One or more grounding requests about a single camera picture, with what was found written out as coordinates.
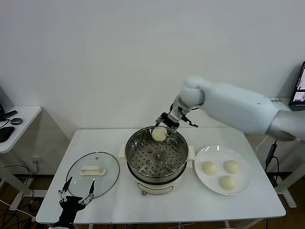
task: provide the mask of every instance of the white desk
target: white desk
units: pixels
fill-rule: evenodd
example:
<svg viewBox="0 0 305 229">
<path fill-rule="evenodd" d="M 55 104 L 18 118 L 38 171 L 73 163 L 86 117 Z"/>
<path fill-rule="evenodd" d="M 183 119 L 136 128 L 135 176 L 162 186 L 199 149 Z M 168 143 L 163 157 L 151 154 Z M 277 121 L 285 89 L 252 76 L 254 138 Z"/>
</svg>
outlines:
<svg viewBox="0 0 305 229">
<path fill-rule="evenodd" d="M 17 143 L 22 134 L 26 131 L 26 129 L 30 126 L 30 124 L 34 121 L 37 115 L 41 111 L 40 106 L 4 106 L 5 112 L 16 110 L 18 113 L 8 117 L 8 119 L 13 119 L 15 117 L 22 118 L 22 123 L 20 125 L 16 125 L 15 130 L 10 135 L 9 139 L 5 142 L 0 143 L 0 154 L 5 154 L 9 152 L 14 145 Z M 13 174 L 11 174 L 7 169 L 4 168 L 3 163 L 0 161 L 0 178 L 2 181 L 0 182 L 0 187 L 4 184 L 4 182 L 8 182 L 10 185 L 15 187 L 20 193 L 15 197 L 12 206 L 15 208 L 19 205 L 22 197 L 32 196 L 32 190 L 29 189 L 29 185 L 32 182 L 32 178 L 28 179 L 26 184 L 23 184 L 19 181 Z M 34 196 L 44 196 L 45 192 L 36 191 L 34 192 Z"/>
<path fill-rule="evenodd" d="M 64 155 L 36 220 L 41 223 L 58 221 L 61 207 L 58 190 L 62 189 L 72 164 L 85 154 L 105 151 L 118 155 L 121 144 L 136 129 L 78 130 Z M 75 224 L 198 222 L 238 219 L 274 218 L 285 215 L 285 209 L 264 173 L 243 133 L 229 127 L 180 128 L 188 145 L 199 149 L 206 145 L 228 146 L 242 154 L 253 169 L 250 188 L 239 196 L 222 196 L 209 190 L 187 168 L 180 186 L 170 193 L 142 196 L 126 162 L 119 158 L 120 175 L 114 187 L 93 200 L 77 213 Z M 251 226 L 259 220 L 247 221 Z"/>
<path fill-rule="evenodd" d="M 13 119 L 15 117 L 22 118 L 23 122 L 20 125 L 12 125 L 7 123 L 5 126 L 14 126 L 15 130 L 5 142 L 0 143 L 0 154 L 5 154 L 9 152 L 14 145 L 17 143 L 22 134 L 26 131 L 29 125 L 34 121 L 37 115 L 41 111 L 40 106 L 4 106 L 5 112 L 16 110 L 18 113 L 14 116 L 8 117 L 8 119 Z"/>
</svg>

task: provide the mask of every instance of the robotic arm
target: robotic arm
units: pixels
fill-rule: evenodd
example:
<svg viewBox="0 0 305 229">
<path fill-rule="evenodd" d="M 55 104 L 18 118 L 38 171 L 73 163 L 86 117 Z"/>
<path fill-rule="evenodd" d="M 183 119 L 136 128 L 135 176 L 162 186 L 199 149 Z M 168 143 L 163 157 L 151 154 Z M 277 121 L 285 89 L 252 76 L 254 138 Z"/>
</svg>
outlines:
<svg viewBox="0 0 305 229">
<path fill-rule="evenodd" d="M 156 126 L 166 124 L 174 133 L 186 114 L 198 107 L 211 118 L 249 134 L 264 134 L 281 141 L 305 140 L 305 111 L 282 111 L 264 95 L 193 76 L 183 83 L 170 112 L 162 113 Z"/>
</svg>

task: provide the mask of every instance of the table leg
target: table leg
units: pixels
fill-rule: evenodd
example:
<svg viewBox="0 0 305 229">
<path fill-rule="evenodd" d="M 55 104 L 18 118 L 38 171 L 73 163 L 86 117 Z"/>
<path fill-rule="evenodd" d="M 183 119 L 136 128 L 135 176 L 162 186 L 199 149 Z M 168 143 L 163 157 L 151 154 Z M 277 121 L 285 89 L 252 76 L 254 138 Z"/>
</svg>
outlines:
<svg viewBox="0 0 305 229">
<path fill-rule="evenodd" d="M 305 163 L 299 166 L 291 175 L 289 175 L 285 180 L 283 180 L 275 190 L 278 192 L 283 191 L 283 189 L 289 188 L 293 185 L 296 181 L 302 178 L 305 175 Z"/>
<path fill-rule="evenodd" d="M 235 229 L 248 229 L 263 219 L 248 219 L 237 224 Z"/>
<path fill-rule="evenodd" d="M 19 192 L 29 195 L 32 193 L 31 189 L 26 187 L 20 180 L 18 180 L 12 173 L 10 173 L 7 169 L 4 168 L 2 162 L 0 162 L 0 178 L 8 182 Z"/>
<path fill-rule="evenodd" d="M 33 182 L 33 180 L 34 180 L 34 178 L 29 178 L 28 181 L 26 183 L 24 183 L 25 186 L 29 187 L 31 185 L 31 183 Z M 18 208 L 23 197 L 45 197 L 46 194 L 47 194 L 47 190 L 37 190 L 37 189 L 31 190 L 30 194 L 22 194 L 20 192 L 16 195 L 15 199 L 13 200 L 10 210 L 13 211 L 16 208 Z"/>
</svg>

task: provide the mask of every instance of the black cable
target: black cable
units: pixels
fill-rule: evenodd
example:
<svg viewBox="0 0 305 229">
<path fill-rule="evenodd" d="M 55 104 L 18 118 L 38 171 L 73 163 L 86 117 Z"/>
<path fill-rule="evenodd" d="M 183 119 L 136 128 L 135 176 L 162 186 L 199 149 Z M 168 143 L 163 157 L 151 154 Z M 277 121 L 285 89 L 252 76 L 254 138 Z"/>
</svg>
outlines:
<svg viewBox="0 0 305 229">
<path fill-rule="evenodd" d="M 277 144 L 276 144 L 277 140 L 275 140 L 275 142 L 270 146 L 269 149 L 269 153 L 266 157 L 265 160 L 265 172 L 267 172 L 268 166 L 273 158 L 273 155 L 275 154 L 276 148 L 277 148 Z"/>
<path fill-rule="evenodd" d="M 27 175 L 27 178 L 26 178 L 26 180 L 25 180 L 25 183 L 28 182 L 28 179 L 29 179 L 29 177 L 30 177 L 30 170 L 29 170 L 29 168 L 27 168 L 26 166 L 22 166 L 22 165 L 4 166 L 4 168 L 8 168 L 8 167 L 23 167 L 23 168 L 27 169 L 28 175 Z M 17 193 L 17 194 L 14 196 L 14 198 L 10 201 L 10 204 L 13 202 L 13 200 L 15 199 L 15 197 L 16 197 L 17 195 L 18 195 L 18 193 Z M 6 215 L 11 215 L 11 217 L 10 217 L 7 221 L 5 221 Z M 4 225 L 7 224 L 7 223 L 13 218 L 13 216 L 17 216 L 17 215 L 16 215 L 16 211 L 15 211 L 15 210 L 14 210 L 14 211 L 10 211 L 10 210 L 9 210 L 9 206 L 7 206 L 7 208 L 6 208 L 6 210 L 4 211 L 4 214 L 3 214 L 2 227 L 4 227 Z"/>
<path fill-rule="evenodd" d="M 280 164 L 279 164 L 279 161 L 278 161 L 278 158 L 276 156 L 273 156 L 272 158 L 275 158 L 276 159 L 276 162 L 277 162 L 277 173 L 276 173 L 276 177 L 275 177 L 275 182 L 273 184 L 273 187 L 275 187 L 277 185 L 276 181 L 277 181 L 277 178 L 278 178 L 278 173 L 279 173 L 279 170 L 280 170 Z"/>
<path fill-rule="evenodd" d="M 1 119 L 1 122 L 2 122 L 2 121 L 6 121 L 6 123 L 3 124 L 2 126 L 0 126 L 0 128 L 5 127 L 5 125 L 6 125 L 7 123 L 9 123 L 10 119 Z"/>
</svg>

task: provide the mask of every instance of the white wall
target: white wall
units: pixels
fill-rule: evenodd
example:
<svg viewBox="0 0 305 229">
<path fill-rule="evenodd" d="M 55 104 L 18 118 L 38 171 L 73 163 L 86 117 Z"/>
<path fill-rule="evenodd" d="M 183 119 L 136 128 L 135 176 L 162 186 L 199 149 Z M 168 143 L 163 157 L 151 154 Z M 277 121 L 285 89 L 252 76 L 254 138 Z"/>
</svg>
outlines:
<svg viewBox="0 0 305 229">
<path fill-rule="evenodd" d="M 69 138 L 153 125 L 194 74 L 289 96 L 305 59 L 304 9 L 303 0 L 2 0 L 0 85 L 15 105 L 44 107 Z"/>
</svg>

